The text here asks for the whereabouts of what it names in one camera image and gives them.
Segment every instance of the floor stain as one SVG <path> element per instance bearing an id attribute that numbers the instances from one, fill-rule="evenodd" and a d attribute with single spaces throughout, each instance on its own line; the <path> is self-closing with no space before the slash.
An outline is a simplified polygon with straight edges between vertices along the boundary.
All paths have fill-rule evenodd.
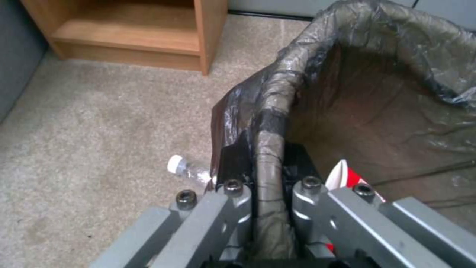
<path id="1" fill-rule="evenodd" d="M 25 242 L 27 245 L 34 246 L 46 242 L 44 230 L 48 226 L 48 218 L 42 217 L 38 219 L 32 226 L 27 228 Z"/>

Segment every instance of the white bottle cap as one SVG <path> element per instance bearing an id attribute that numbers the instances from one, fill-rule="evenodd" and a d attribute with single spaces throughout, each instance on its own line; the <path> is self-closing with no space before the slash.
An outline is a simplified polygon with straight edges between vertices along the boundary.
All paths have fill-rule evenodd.
<path id="1" fill-rule="evenodd" d="M 167 164 L 167 170 L 170 173 L 177 174 L 177 167 L 179 166 L 179 163 L 182 161 L 182 159 L 183 157 L 180 155 L 173 155 Z"/>

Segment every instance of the gray wall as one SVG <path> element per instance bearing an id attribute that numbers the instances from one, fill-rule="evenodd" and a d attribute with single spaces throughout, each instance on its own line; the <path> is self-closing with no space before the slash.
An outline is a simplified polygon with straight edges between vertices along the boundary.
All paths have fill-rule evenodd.
<path id="1" fill-rule="evenodd" d="M 18 0 L 0 0 L 0 122 L 23 92 L 47 43 Z"/>
<path id="2" fill-rule="evenodd" d="M 420 0 L 415 8 L 476 30 L 476 0 Z"/>
<path id="3" fill-rule="evenodd" d="M 335 1 L 336 0 L 228 0 L 228 8 L 239 11 L 314 17 L 319 10 L 327 8 Z M 393 0 L 393 2 L 411 6 L 415 0 Z"/>

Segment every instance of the beige carpet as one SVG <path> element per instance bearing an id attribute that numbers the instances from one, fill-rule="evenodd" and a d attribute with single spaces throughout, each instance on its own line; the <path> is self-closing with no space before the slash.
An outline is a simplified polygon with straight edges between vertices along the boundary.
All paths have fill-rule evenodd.
<path id="1" fill-rule="evenodd" d="M 307 22 L 229 15 L 211 74 L 51 52 L 0 125 L 0 267 L 84 267 L 149 206 L 193 183 L 173 154 L 211 157 L 211 108 Z"/>

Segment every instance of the clear plastic bottle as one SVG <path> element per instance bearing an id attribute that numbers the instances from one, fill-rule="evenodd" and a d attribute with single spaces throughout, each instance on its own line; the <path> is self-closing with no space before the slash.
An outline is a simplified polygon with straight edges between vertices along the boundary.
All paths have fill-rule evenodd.
<path id="1" fill-rule="evenodd" d="M 208 168 L 205 168 L 199 163 L 187 161 L 187 159 L 180 155 L 173 155 L 170 158 L 167 164 L 167 170 L 170 173 L 194 181 L 204 187 L 207 186 L 211 180 Z"/>

